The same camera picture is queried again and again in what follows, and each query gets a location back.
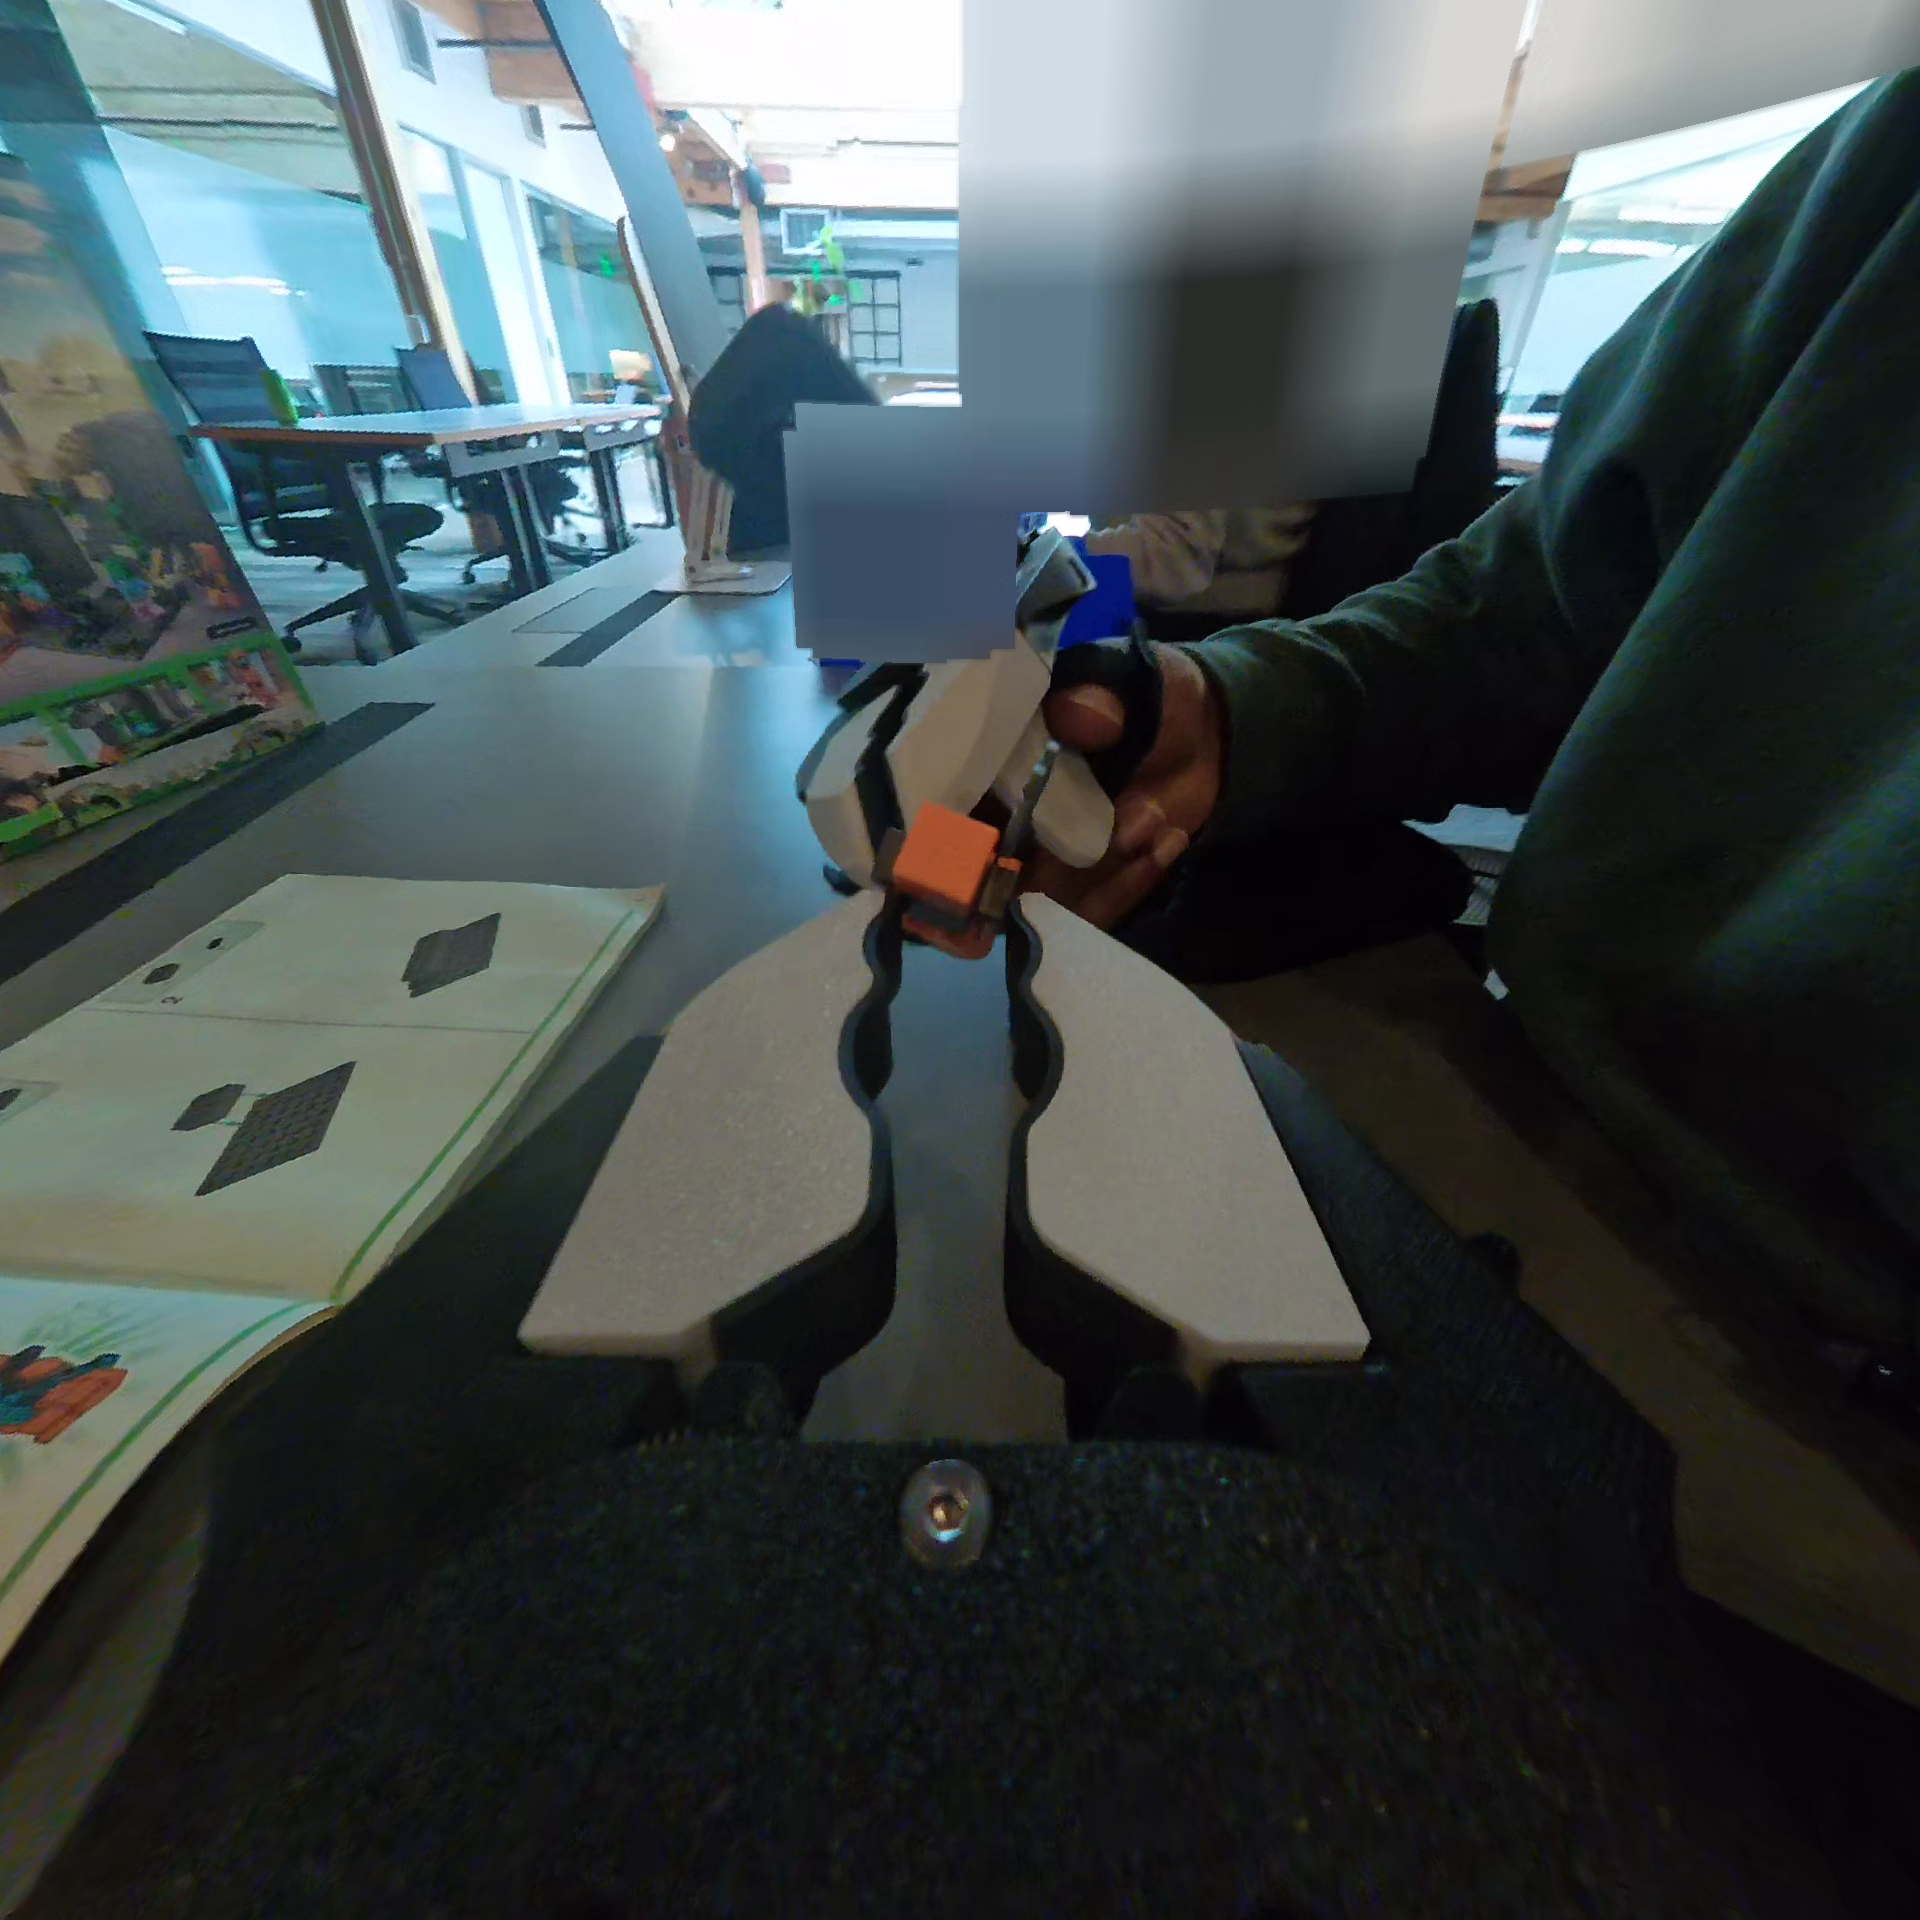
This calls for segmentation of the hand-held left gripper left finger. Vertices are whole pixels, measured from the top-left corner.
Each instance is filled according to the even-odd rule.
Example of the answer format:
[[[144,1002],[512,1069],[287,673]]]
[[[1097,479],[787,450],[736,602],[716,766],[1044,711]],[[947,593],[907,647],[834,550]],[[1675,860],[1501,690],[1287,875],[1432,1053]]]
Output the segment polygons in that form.
[[[900,927],[858,892],[663,1030],[520,1322],[541,1356],[836,1368],[893,1309]]]

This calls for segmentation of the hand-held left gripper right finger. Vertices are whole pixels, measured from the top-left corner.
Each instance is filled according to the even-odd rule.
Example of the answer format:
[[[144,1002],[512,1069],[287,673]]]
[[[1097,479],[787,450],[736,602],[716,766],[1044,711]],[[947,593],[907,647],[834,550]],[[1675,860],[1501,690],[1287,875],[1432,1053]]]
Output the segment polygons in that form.
[[[1235,1034],[1171,974],[1026,898],[1006,1306],[1063,1375],[1355,1365],[1369,1328]]]

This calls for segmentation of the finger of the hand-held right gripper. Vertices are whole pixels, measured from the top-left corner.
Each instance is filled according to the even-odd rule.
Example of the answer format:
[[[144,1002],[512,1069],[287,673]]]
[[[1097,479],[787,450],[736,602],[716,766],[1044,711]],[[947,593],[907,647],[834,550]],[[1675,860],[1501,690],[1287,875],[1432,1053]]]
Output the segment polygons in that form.
[[[947,702],[959,665],[861,665],[798,766],[798,802],[834,892],[875,885],[876,855],[922,805],[957,805]]]
[[[967,817],[983,798],[1008,812],[1056,740],[1044,720],[1054,685],[1054,645],[1018,638],[980,661],[938,662],[900,722],[900,821],[911,827],[922,808],[942,805]],[[1116,802],[1091,756],[1063,749],[1028,817],[1037,845],[1056,860],[1088,870],[1116,833]]]

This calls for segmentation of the white instruction booklet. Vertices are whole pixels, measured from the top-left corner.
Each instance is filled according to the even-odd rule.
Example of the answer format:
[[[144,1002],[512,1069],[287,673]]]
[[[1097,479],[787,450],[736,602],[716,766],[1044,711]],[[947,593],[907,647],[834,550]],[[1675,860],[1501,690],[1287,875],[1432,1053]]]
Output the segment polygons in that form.
[[[3,1653],[487,1155],[663,890],[280,876],[3,1051]]]

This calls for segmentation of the green toy brick box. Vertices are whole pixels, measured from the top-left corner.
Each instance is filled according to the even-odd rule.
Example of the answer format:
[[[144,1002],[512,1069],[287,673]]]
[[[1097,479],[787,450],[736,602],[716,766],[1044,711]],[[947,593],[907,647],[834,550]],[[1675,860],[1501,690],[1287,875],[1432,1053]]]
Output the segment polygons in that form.
[[[3,860],[319,729],[58,205],[3,157]]]

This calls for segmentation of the person's right hand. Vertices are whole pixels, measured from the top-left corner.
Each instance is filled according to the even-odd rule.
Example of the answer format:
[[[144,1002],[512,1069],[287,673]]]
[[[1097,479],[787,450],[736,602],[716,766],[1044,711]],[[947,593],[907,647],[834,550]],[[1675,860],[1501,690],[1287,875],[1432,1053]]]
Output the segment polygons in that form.
[[[1160,674],[1160,729],[1116,795],[1116,830],[1094,867],[1037,852],[1023,890],[1056,898],[1088,924],[1116,931],[1160,892],[1211,827],[1226,782],[1228,715],[1218,690],[1182,647],[1147,645]]]

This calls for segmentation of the black office table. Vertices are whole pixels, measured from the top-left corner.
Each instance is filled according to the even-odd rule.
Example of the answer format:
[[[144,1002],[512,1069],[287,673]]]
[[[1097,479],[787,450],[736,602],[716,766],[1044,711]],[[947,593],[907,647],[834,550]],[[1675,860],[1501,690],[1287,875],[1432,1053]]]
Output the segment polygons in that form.
[[[507,528],[517,593],[554,583],[548,539],[537,530],[527,471],[583,456],[595,480],[610,550],[628,543],[618,509],[612,460],[626,447],[660,436],[666,404],[660,402],[583,402],[583,404],[474,404],[452,411],[349,415],[302,420],[198,420],[193,434],[219,450],[275,451],[319,469],[326,499],[345,515],[351,557],[366,571],[366,590],[391,655],[417,645],[413,601],[401,593],[387,537],[370,502],[370,471],[393,451],[440,451],[458,480],[501,479],[507,491]]]

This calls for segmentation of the black office chair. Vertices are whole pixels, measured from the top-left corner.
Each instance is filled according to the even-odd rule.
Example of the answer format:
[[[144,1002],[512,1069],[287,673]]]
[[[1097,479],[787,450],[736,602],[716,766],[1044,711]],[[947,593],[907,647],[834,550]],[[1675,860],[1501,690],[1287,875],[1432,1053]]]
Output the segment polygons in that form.
[[[276,409],[276,375],[253,338],[201,338],[144,332],[158,369],[184,400],[195,427],[300,424],[300,411]],[[401,552],[442,528],[442,512],[413,499],[387,499],[385,469],[370,465],[370,502],[349,506],[351,465],[331,469],[289,443],[209,440],[219,462],[245,543],[275,559],[310,559],[369,575],[393,589],[393,602],[440,625],[458,625],[452,602],[407,583]]]

